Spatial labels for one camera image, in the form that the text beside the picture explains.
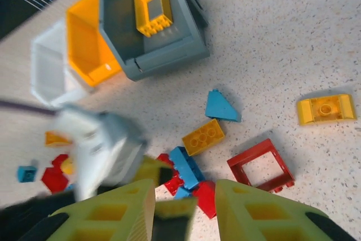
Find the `black cable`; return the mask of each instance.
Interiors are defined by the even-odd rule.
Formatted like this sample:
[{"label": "black cable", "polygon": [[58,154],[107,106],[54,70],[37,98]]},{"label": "black cable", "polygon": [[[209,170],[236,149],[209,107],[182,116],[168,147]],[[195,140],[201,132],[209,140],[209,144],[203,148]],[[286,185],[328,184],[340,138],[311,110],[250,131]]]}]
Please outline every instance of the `black cable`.
[{"label": "black cable", "polygon": [[41,108],[41,107],[35,107],[28,104],[22,104],[22,103],[16,103],[16,102],[10,102],[0,99],[0,108],[7,108],[7,109],[14,109],[19,111],[27,111],[32,113],[38,113],[43,114],[47,116],[55,116],[57,114],[56,110]]}]

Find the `red lego window frame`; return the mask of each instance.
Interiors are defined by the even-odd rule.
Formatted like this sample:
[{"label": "red lego window frame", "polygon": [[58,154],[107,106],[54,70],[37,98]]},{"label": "red lego window frame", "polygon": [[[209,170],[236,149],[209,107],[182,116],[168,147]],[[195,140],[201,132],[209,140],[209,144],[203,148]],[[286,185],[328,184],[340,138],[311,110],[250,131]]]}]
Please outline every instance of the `red lego window frame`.
[{"label": "red lego window frame", "polygon": [[284,185],[286,185],[286,187],[293,186],[294,178],[269,138],[227,160],[227,164],[231,168],[237,182],[252,186],[242,166],[268,152],[273,154],[283,174],[257,186],[257,188],[269,192],[275,191],[277,193],[283,189]]}]

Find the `small blue brick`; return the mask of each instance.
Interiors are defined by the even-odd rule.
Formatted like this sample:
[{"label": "small blue brick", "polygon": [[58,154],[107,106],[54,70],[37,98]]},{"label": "small blue brick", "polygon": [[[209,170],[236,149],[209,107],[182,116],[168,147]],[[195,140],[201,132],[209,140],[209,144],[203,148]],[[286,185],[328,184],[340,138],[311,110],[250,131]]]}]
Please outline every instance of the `small blue brick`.
[{"label": "small blue brick", "polygon": [[64,189],[64,191],[72,190],[72,189],[74,189],[74,184],[73,183],[71,185],[69,185],[66,189]]},{"label": "small blue brick", "polygon": [[194,159],[188,156],[186,148],[176,147],[169,154],[169,159],[174,163],[174,168],[179,172],[179,177],[184,180],[184,187],[192,189],[205,178]]},{"label": "small blue brick", "polygon": [[241,121],[241,115],[218,90],[212,90],[208,93],[205,115],[211,119]]},{"label": "small blue brick", "polygon": [[175,193],[174,199],[180,200],[180,199],[191,197],[191,196],[192,196],[192,191],[185,189],[183,186],[181,186],[177,190],[177,193]]},{"label": "small blue brick", "polygon": [[37,170],[34,166],[19,166],[17,168],[17,180],[20,183],[34,182]]}]

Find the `storage container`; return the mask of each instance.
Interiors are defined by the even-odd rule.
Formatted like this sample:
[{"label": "storage container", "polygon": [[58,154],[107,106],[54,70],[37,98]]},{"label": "storage container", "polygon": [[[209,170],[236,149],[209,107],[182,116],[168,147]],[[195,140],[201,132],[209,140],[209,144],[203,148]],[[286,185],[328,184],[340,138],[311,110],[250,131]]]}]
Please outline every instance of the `storage container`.
[{"label": "storage container", "polygon": [[198,0],[170,0],[173,23],[151,35],[136,26],[134,0],[100,0],[100,32],[132,80],[209,56],[204,28],[208,22]]},{"label": "storage container", "polygon": [[32,41],[31,62],[31,92],[49,107],[77,101],[92,91],[67,65],[64,19]]},{"label": "storage container", "polygon": [[99,33],[99,0],[80,0],[67,10],[69,64],[96,86],[121,70]]}]

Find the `red lego brick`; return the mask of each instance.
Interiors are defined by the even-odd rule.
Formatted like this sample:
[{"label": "red lego brick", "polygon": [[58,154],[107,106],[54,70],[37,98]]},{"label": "red lego brick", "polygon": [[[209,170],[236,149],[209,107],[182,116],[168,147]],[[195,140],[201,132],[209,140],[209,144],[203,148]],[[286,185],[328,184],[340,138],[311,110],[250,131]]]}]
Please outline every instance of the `red lego brick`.
[{"label": "red lego brick", "polygon": [[198,188],[192,192],[192,195],[198,198],[199,208],[210,219],[216,216],[214,193],[215,183],[212,181],[200,182]]},{"label": "red lego brick", "polygon": [[[160,154],[157,157],[157,159],[171,166],[174,166],[174,163],[170,161],[168,154]],[[184,181],[179,177],[178,171],[173,169],[173,176],[171,180],[169,180],[167,183],[164,183],[164,185],[168,189],[168,191],[172,194],[172,196],[174,196],[175,193],[177,193],[179,187],[184,185]]]},{"label": "red lego brick", "polygon": [[160,154],[157,159],[164,163],[167,163],[168,165],[174,166],[174,163],[170,161],[168,154]]},{"label": "red lego brick", "polygon": [[171,193],[171,195],[174,196],[175,193],[177,193],[177,190],[184,185],[184,181],[179,178],[179,173],[176,170],[174,170],[172,179],[167,183],[165,183],[164,185]]},{"label": "red lego brick", "polygon": [[68,186],[68,179],[57,168],[46,168],[41,181],[52,194],[64,191]]},{"label": "red lego brick", "polygon": [[68,158],[69,156],[66,154],[58,155],[51,163],[54,166],[54,168],[60,170],[61,164]]},{"label": "red lego brick", "polygon": [[270,139],[262,141],[261,143],[253,146],[252,148],[244,151],[239,155],[236,155],[235,157],[227,161],[228,166],[230,166],[236,180],[239,183],[251,186],[251,183],[249,182],[249,179],[245,174],[242,166],[268,152],[271,152],[273,154],[277,163],[280,165],[283,174],[257,186],[257,188],[269,192],[275,191],[276,193],[278,193],[283,189],[284,185],[286,185],[286,187],[293,186],[294,178]]}]

